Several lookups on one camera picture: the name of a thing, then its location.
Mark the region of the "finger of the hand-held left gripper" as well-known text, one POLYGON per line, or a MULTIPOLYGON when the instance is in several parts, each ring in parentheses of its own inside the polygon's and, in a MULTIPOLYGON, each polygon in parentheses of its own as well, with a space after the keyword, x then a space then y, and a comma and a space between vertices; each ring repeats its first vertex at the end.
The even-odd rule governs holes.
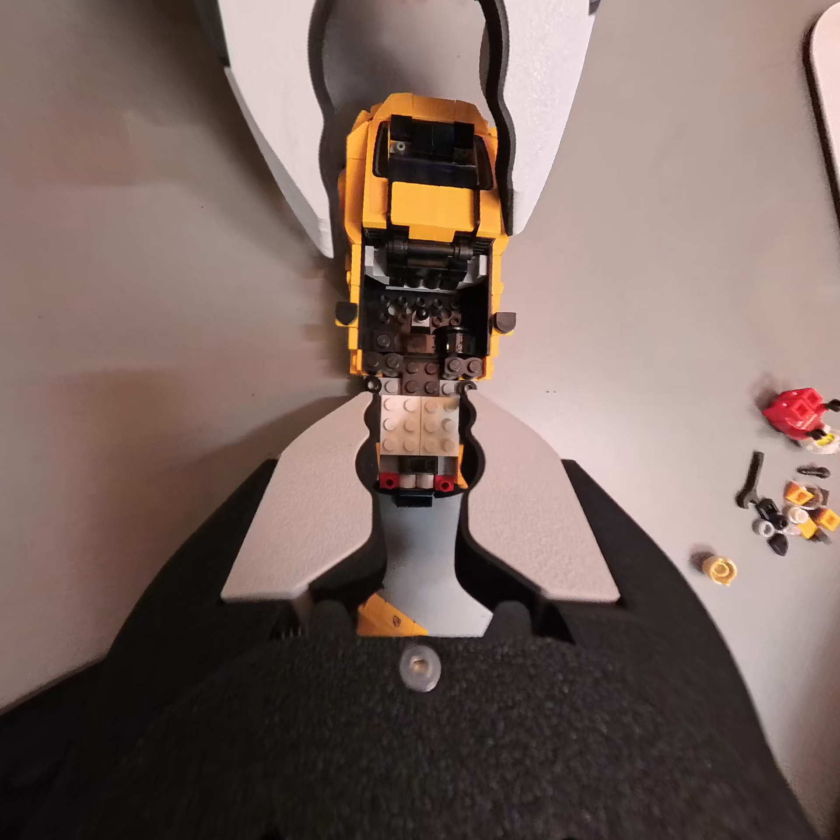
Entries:
POLYGON ((571 114, 595 22, 591 1, 480 1, 485 97, 497 127, 507 235, 528 223, 571 114))
POLYGON ((341 250, 341 116, 326 72, 335 2, 221 1, 225 74, 291 211, 318 251, 341 250))

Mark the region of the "red toy minifigure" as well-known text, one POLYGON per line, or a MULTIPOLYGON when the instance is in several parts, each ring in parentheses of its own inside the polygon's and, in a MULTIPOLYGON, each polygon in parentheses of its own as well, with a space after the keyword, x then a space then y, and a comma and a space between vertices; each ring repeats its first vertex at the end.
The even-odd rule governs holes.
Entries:
POLYGON ((794 444, 814 455, 834 455, 839 450, 839 432, 825 420, 839 412, 837 398, 824 400, 814 388, 806 387, 776 395, 762 410, 766 422, 794 444))

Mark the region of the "yellow toy brick car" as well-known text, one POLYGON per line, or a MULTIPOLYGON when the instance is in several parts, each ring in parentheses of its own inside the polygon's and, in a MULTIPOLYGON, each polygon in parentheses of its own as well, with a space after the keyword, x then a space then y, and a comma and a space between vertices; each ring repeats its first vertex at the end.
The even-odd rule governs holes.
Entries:
POLYGON ((468 487, 460 398, 494 370, 516 316, 501 309, 509 237, 495 174, 497 130, 466 101, 411 92, 355 120, 339 178, 348 242, 350 372, 381 395, 459 397, 456 457, 381 455, 375 488, 429 508, 468 487))

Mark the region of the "tan round toy piece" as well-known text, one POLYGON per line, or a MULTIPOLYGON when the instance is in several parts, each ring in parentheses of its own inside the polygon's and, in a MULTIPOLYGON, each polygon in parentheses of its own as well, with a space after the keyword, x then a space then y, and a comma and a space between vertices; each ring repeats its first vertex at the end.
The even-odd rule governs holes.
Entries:
POLYGON ((718 585, 730 586, 738 574, 734 562, 710 549, 693 552, 690 555, 690 563, 699 573, 718 585))

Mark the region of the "yellow toy wedge piece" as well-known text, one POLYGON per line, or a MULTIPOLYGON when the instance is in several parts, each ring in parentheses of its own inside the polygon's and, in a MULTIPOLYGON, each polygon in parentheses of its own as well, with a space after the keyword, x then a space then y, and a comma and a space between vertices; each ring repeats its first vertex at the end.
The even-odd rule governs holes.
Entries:
POLYGON ((358 608, 356 634, 360 637, 419 637, 426 636, 427 630, 376 592, 358 608))

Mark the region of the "white book stand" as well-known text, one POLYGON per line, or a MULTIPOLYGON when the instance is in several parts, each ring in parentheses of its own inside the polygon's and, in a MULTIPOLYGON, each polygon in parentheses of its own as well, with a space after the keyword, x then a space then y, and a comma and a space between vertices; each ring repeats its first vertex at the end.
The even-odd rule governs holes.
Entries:
POLYGON ((827 188, 839 224, 839 2, 808 25, 801 57, 827 188))

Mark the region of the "black toy wrench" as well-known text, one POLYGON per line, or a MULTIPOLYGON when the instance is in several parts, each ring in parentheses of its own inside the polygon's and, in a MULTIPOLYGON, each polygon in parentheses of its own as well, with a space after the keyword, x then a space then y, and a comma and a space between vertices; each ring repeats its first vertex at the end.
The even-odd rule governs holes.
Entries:
POLYGON ((763 469, 764 452, 753 450, 749 462, 747 476, 742 488, 735 496, 736 505, 740 509, 749 509, 751 505, 758 503, 761 496, 758 491, 759 479, 763 469))

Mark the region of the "pile of small toy bricks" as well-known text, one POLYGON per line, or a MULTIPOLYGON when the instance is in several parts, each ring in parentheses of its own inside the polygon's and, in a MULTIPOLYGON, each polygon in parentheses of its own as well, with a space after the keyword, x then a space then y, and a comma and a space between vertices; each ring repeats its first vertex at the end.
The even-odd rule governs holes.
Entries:
POLYGON ((797 542, 832 545, 838 538, 838 513, 828 506, 828 489, 795 479, 786 482, 780 501, 756 487, 743 499, 752 509, 752 531, 777 557, 786 557, 797 542))

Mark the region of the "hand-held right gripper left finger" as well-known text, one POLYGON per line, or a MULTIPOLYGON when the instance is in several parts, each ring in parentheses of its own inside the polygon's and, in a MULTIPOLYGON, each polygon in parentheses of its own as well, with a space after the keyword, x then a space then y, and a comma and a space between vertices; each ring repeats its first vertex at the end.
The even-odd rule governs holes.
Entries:
POLYGON ((225 603, 335 601, 353 613, 382 586, 378 405, 377 395, 358 394, 283 450, 224 583, 225 603))

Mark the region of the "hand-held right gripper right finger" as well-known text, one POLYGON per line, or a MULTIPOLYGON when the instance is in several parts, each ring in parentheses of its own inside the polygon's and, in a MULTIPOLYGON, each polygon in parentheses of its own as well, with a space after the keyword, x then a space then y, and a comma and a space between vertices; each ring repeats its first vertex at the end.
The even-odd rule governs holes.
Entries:
POLYGON ((620 592, 562 458, 480 392, 461 398, 465 477, 455 543, 458 583, 490 611, 518 602, 612 606, 620 592))

